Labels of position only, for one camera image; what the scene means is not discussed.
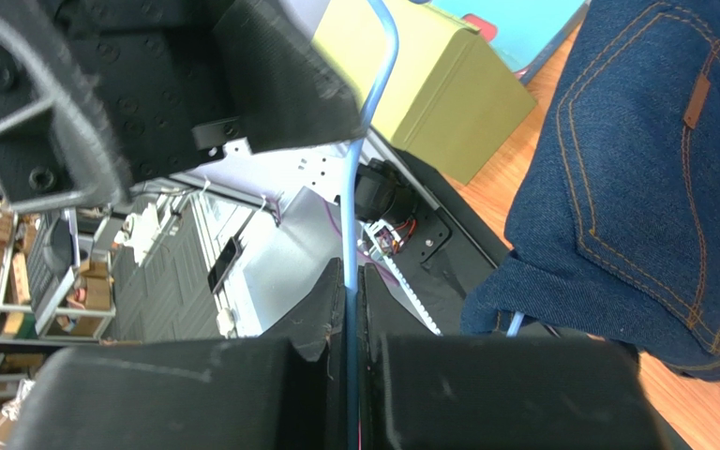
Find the black 3d printed part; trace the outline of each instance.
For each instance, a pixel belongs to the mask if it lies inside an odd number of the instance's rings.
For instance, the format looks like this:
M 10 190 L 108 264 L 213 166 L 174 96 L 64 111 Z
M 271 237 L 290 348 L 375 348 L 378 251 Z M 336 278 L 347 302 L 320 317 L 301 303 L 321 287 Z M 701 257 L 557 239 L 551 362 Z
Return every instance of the black 3d printed part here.
M 361 134 L 277 0 L 0 0 L 0 185 L 18 212 L 120 203 L 235 139 Z

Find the metal frame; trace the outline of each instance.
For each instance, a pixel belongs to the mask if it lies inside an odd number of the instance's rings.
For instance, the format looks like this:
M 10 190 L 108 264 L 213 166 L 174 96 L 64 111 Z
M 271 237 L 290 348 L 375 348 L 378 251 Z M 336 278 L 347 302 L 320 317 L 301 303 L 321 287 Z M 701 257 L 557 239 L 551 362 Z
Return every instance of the metal frame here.
M 108 254 L 108 274 L 111 273 L 112 268 L 112 261 L 111 261 L 111 255 Z M 47 307 L 47 311 L 50 311 L 48 314 L 44 314 L 42 316 L 43 318 L 47 318 L 46 322 L 42 321 L 41 325 L 39 326 L 38 317 L 36 317 L 36 330 L 40 330 L 38 332 L 38 338 L 43 340 L 49 340 L 49 341 L 79 341 L 79 342 L 90 342 L 90 341 L 99 341 L 99 339 L 102 337 L 102 334 L 105 332 L 105 330 L 108 328 L 108 325 L 111 324 L 113 321 L 113 318 L 116 317 L 116 304 L 113 301 L 113 291 L 111 291 L 111 309 L 107 311 L 89 311 L 87 309 L 72 309 L 70 307 L 58 307 L 60 303 L 63 301 L 63 299 L 66 297 L 66 293 L 68 293 L 68 290 L 71 289 L 71 286 L 74 285 L 74 281 L 77 279 L 77 272 L 79 269 L 69 269 L 66 276 L 64 277 L 63 281 L 61 281 L 61 284 L 58 286 L 58 289 L 55 291 L 54 297 L 51 301 L 51 307 Z M 71 281 L 68 289 L 62 289 L 67 283 L 68 278 L 71 276 Z M 55 320 L 57 316 L 76 316 L 78 318 L 100 318 L 99 325 L 97 326 L 97 329 L 94 331 L 94 335 L 91 337 L 88 336 L 52 336 L 49 334 L 50 332 L 50 325 Z
M 22 307 L 19 305 L 6 305 L 5 304 L 5 292 L 6 288 L 8 287 L 8 282 L 10 280 L 10 265 L 13 260 L 13 246 L 16 243 L 16 231 L 19 226 L 19 215 L 14 214 L 13 215 L 13 230 L 10 233 L 10 237 L 7 240 L 7 244 L 5 247 L 3 259 L 2 259 L 2 265 L 0 266 L 0 314 L 3 312 L 24 312 L 22 311 Z
M 390 160 L 405 174 L 427 203 L 433 208 L 438 208 L 440 203 L 410 173 L 396 153 L 388 151 L 384 144 L 379 146 L 379 143 L 375 141 L 382 142 L 372 130 L 363 147 L 361 161 L 368 163 L 373 158 Z M 174 175 L 170 181 L 202 188 L 203 192 L 223 195 L 228 200 L 237 201 L 237 203 L 249 203 L 247 206 L 249 208 L 255 206 L 262 196 L 274 195 L 279 203 L 281 215 L 302 188 L 314 191 L 329 203 L 334 203 L 341 191 L 343 156 L 347 152 L 346 144 L 338 143 L 273 154 L 252 155 L 246 140 L 240 140 L 226 144 L 224 151 L 227 156 L 223 160 L 201 166 L 188 173 Z M 194 217 L 200 231 L 205 265 L 211 267 L 221 248 L 218 248 L 218 236 L 208 230 L 206 212 L 201 202 L 198 202 L 200 198 L 198 197 L 193 202 Z M 235 229 L 237 230 L 242 225 L 244 224 L 236 225 Z M 253 233 L 252 237 L 253 241 L 261 238 L 256 233 Z M 239 276 L 246 260 L 251 256 L 245 252 L 242 256 L 244 261 L 239 262 L 233 268 L 233 274 L 228 278 L 223 290 L 215 296 L 219 314 L 222 314 L 224 310 L 231 313 L 235 326 L 234 334 L 239 337 L 258 336 L 263 331 L 258 322 L 258 315 L 254 309 L 246 280 Z M 399 281 L 402 291 L 412 303 L 414 310 L 421 316 L 421 320 L 433 332 L 440 333 L 434 322 L 431 326 L 429 325 L 432 320 L 426 314 L 426 310 L 415 292 L 403 279 L 393 260 L 386 258 L 383 262 Z M 222 330 L 222 334 L 225 337 L 233 335 L 233 333 L 224 333 L 224 330 Z

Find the blue metal rod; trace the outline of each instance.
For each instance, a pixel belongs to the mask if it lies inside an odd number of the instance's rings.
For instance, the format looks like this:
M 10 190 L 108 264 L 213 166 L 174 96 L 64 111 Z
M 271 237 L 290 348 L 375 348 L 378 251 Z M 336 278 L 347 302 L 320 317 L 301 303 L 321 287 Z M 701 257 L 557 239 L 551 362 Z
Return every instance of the blue metal rod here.
M 380 18 L 385 32 L 387 49 L 382 67 L 371 86 L 366 102 L 361 110 L 363 130 L 371 127 L 371 119 L 377 111 L 385 86 L 390 80 L 394 64 L 398 57 L 398 30 L 394 18 L 383 0 L 368 0 L 377 17 Z M 347 347 L 347 432 L 349 449 L 359 447 L 359 383 L 357 380 L 357 228 L 354 218 L 354 180 L 357 176 L 357 165 L 365 139 L 359 139 L 349 145 L 349 154 L 345 159 L 345 186 L 340 196 L 340 222 L 343 229 L 343 280 L 346 285 L 346 347 Z
M 510 328 L 507 329 L 507 337 L 514 338 L 518 336 L 518 331 L 521 329 L 521 324 L 524 322 L 524 313 L 517 312 L 513 316 L 513 322 L 510 323 Z

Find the metal shelf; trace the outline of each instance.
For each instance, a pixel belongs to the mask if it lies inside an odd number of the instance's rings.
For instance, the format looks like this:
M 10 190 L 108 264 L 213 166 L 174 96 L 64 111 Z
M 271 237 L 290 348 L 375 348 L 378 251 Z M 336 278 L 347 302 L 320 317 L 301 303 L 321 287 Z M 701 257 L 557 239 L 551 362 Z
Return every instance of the metal shelf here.
M 113 268 L 113 262 L 111 261 L 111 254 L 108 253 L 108 273 L 110 274 Z M 113 293 L 111 292 L 111 308 L 107 311 L 93 311 L 87 309 L 72 309 L 70 307 L 59 307 L 66 298 L 66 293 L 74 285 L 74 281 L 77 278 L 77 269 L 70 268 L 55 294 L 52 297 L 49 307 L 42 309 L 41 313 L 36 315 L 36 331 L 38 332 L 38 338 L 49 341 L 65 341 L 65 342 L 91 342 L 99 341 L 102 333 L 111 323 L 114 317 L 116 317 L 116 304 L 113 301 Z M 94 331 L 94 335 L 91 337 L 82 336 L 52 336 L 49 334 L 50 324 L 55 320 L 55 317 L 59 315 L 65 316 L 76 316 L 78 318 L 99 318 L 99 325 Z
M 10 280 L 10 265 L 13 260 L 13 247 L 16 245 L 16 232 L 19 228 L 19 215 L 13 214 L 13 230 L 10 233 L 10 237 L 7 240 L 6 247 L 4 249 L 2 265 L 0 266 L 0 314 L 3 312 L 24 312 L 23 307 L 18 305 L 5 305 L 5 292 L 8 288 L 8 282 Z

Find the white surface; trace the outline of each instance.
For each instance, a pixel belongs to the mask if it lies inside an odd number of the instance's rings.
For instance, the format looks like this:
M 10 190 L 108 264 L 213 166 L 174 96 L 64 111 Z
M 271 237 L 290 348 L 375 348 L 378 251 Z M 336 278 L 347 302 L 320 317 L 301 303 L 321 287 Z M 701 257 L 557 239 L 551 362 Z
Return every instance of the white surface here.
M 329 202 L 338 195 L 342 178 L 339 166 L 345 154 L 339 145 L 252 155 L 247 141 L 240 140 L 227 143 L 224 149 L 224 159 L 200 166 L 188 174 L 256 198 L 264 195 L 280 200 L 283 210 L 293 199 L 286 194 L 296 193 L 300 187 L 312 188 Z
M 143 264 L 159 233 L 158 209 L 154 203 L 149 203 L 141 215 L 134 218 L 129 239 L 124 243 L 125 247 L 135 250 L 133 254 L 136 264 Z

